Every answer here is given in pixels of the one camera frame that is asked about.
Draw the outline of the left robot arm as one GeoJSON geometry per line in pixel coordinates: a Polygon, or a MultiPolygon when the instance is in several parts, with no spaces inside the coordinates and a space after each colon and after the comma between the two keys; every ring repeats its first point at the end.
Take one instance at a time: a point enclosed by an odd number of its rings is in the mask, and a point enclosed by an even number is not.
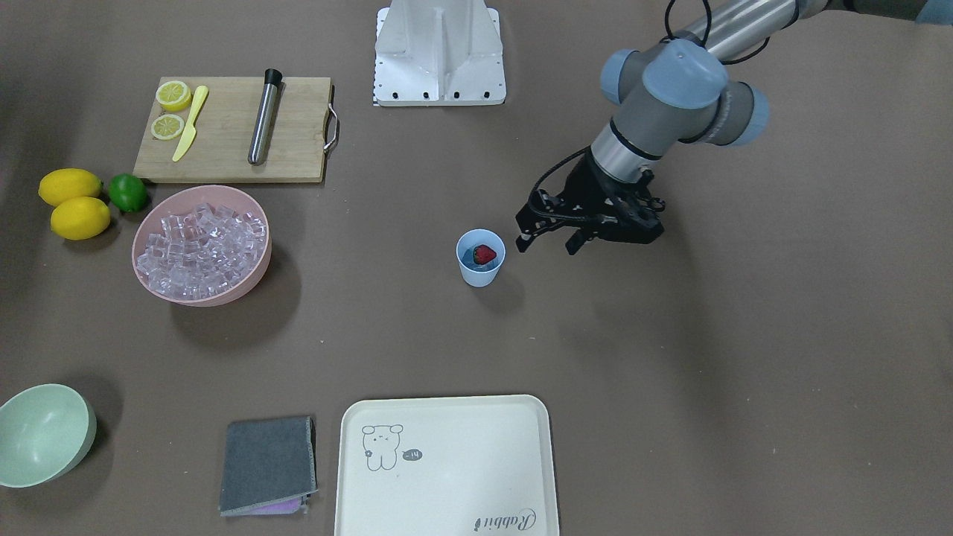
{"type": "Polygon", "coordinates": [[[665,204],[648,187],[654,166],[674,144],[749,144],[765,129],[767,99],[727,67],[755,57],[770,37],[825,10],[949,26],[949,1],[730,1],[665,36],[650,50],[619,50],[600,74],[617,105],[593,142],[572,153],[561,193],[535,183],[515,215],[525,252],[539,235],[563,227],[575,254],[592,240],[648,244],[663,234],[665,204]]]}

